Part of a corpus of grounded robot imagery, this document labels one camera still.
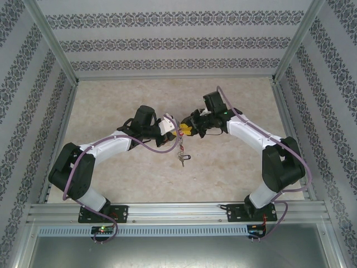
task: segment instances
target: enclosure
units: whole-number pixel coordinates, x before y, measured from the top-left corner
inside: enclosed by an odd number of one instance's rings
[[[356,0],[0,5],[1,267],[357,267]],[[217,85],[295,138],[312,171],[307,190],[279,198],[276,233],[251,243],[247,223],[227,220],[220,206],[258,187],[262,161],[210,130],[183,138],[185,167],[144,147],[98,165],[91,186],[128,210],[118,237],[93,245],[100,224],[78,223],[80,206],[48,181],[62,147],[111,134],[143,104],[180,121]]]

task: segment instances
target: black mounting plate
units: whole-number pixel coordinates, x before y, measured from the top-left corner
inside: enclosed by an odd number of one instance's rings
[[[227,211],[228,222],[263,222],[265,214],[267,222],[278,220],[274,204],[268,204],[264,208],[258,209],[253,218],[248,216],[244,209],[244,204],[221,205],[221,209]]]
[[[115,219],[117,223],[126,223],[128,219],[127,205],[111,205],[108,216]],[[79,223],[111,223],[110,220],[103,218],[85,208],[81,207],[78,215]]]

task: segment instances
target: cable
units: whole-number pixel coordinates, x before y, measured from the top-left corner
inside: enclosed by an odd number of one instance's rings
[[[228,104],[229,108],[233,111],[233,113],[245,124],[247,124],[248,126],[250,126],[252,129],[256,130],[257,132],[259,132],[260,134],[262,134],[264,137],[272,140],[273,142],[275,142],[276,144],[278,144],[280,147],[284,148],[285,150],[287,150],[290,154],[292,154],[297,160],[300,161],[300,163],[304,166],[306,173],[307,173],[307,183],[305,186],[298,188],[298,189],[291,189],[291,190],[282,190],[280,191],[280,193],[278,193],[273,199],[272,199],[272,203],[276,203],[276,204],[280,204],[283,203],[285,204],[286,208],[285,211],[283,213],[283,215],[281,216],[281,218],[279,219],[279,221],[276,223],[276,225],[274,226],[274,228],[267,234],[265,235],[262,239],[266,239],[267,237],[269,237],[275,230],[276,228],[279,226],[279,224],[283,221],[287,211],[288,211],[288,204],[285,201],[275,201],[281,194],[283,193],[294,193],[294,192],[300,192],[300,191],[304,191],[306,190],[311,182],[312,182],[312,174],[311,174],[311,170],[310,168],[307,166],[306,162],[304,161],[304,159],[302,159],[302,157],[300,155],[298,155],[296,152],[294,152],[293,150],[291,150],[289,147],[287,147],[285,144],[281,143],[280,141],[276,140],[275,138],[271,137],[270,135],[266,134],[264,131],[260,130],[258,127],[256,127],[255,125],[251,124],[249,122],[249,120],[244,119],[242,116],[240,116],[236,110],[234,109],[234,107],[232,106],[232,104],[230,104],[228,98],[226,97],[226,95],[224,94],[223,90],[221,89],[221,87],[218,85],[217,86],[217,91],[222,95],[222,97],[225,99],[226,103]]]
[[[166,116],[166,115],[164,115],[164,117],[167,118],[168,120],[170,120],[170,122],[173,124],[173,126],[174,126],[174,128],[175,128],[175,130],[176,130],[176,133],[178,133],[178,132],[179,132],[179,128],[177,127],[177,124],[175,123],[175,120],[173,120],[172,118],[170,118],[170,117],[168,117],[168,116]],[[165,153],[167,153],[167,152],[171,152],[171,151],[176,147],[176,145],[177,145],[178,142],[179,142],[179,139],[176,138],[175,144],[174,144],[170,149],[165,150],[165,151],[158,151],[158,150],[155,150],[155,149],[153,149],[153,148],[150,148],[149,146],[147,146],[146,144],[144,144],[144,142],[138,140],[137,138],[134,138],[134,137],[131,137],[131,136],[127,136],[127,135],[109,136],[109,137],[106,137],[106,138],[103,138],[103,139],[99,140],[99,141],[95,142],[94,144],[92,144],[91,146],[89,146],[88,148],[86,148],[86,149],[78,156],[76,162],[74,163],[74,165],[73,165],[73,167],[72,167],[72,171],[71,171],[71,173],[70,173],[70,175],[69,175],[69,177],[68,177],[68,181],[67,181],[65,190],[64,190],[64,192],[63,192],[63,197],[62,197],[63,200],[67,200],[67,199],[69,198],[69,197],[67,196],[67,192],[68,192],[69,186],[70,186],[70,184],[71,184],[71,182],[72,182],[72,178],[73,178],[74,172],[75,172],[75,170],[77,169],[77,167],[78,167],[78,165],[79,165],[79,162],[80,162],[80,160],[82,159],[82,157],[83,157],[89,150],[93,149],[95,146],[97,146],[97,145],[103,143],[104,141],[108,141],[108,140],[112,140],[112,139],[116,139],[116,138],[130,138],[131,140],[133,140],[133,141],[135,141],[135,142],[138,142],[139,144],[141,144],[141,145],[144,146],[145,148],[149,149],[150,151],[156,152],[156,153],[158,153],[158,154],[165,154]],[[112,239],[118,234],[119,227],[118,227],[118,224],[117,224],[117,222],[115,221],[115,219],[110,218],[109,216],[107,216],[107,215],[105,215],[105,214],[102,214],[102,213],[100,213],[100,212],[98,212],[98,211],[95,211],[94,209],[92,209],[92,208],[90,208],[90,207],[85,206],[84,204],[82,204],[82,203],[81,203],[80,201],[78,201],[78,200],[76,200],[76,202],[77,202],[78,204],[80,204],[83,208],[85,208],[85,209],[91,211],[92,213],[95,213],[95,214],[97,214],[97,215],[99,215],[99,216],[101,216],[101,217],[104,217],[104,218],[110,220],[110,221],[113,222],[113,224],[115,225],[115,232],[113,233],[113,235],[112,235],[111,237],[109,237],[107,240],[101,241],[101,242],[100,242],[101,244],[109,242],[110,240],[112,240]],[[97,240],[95,239],[95,236],[96,236],[96,235],[97,235],[97,234],[95,234],[94,237],[93,237],[94,243],[99,242],[99,241],[97,241]]]
[[[264,222],[263,222],[263,226],[264,226],[263,232],[264,232],[267,230],[267,216],[265,214],[263,214],[263,219],[264,219]]]

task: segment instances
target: perforated metal strip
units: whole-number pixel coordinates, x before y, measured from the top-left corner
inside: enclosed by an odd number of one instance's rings
[[[41,227],[39,237],[88,237],[90,226]],[[119,237],[246,236],[246,225],[209,226],[119,226]]]

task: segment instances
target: metal panel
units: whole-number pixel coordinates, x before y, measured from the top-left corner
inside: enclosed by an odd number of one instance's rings
[[[40,227],[39,237],[89,237],[90,226]],[[246,225],[120,226],[118,237],[247,236]],[[98,237],[109,237],[99,234]]]
[[[315,226],[284,225],[268,240],[242,236],[121,237],[104,245],[89,238],[39,237],[30,267],[328,267]]]

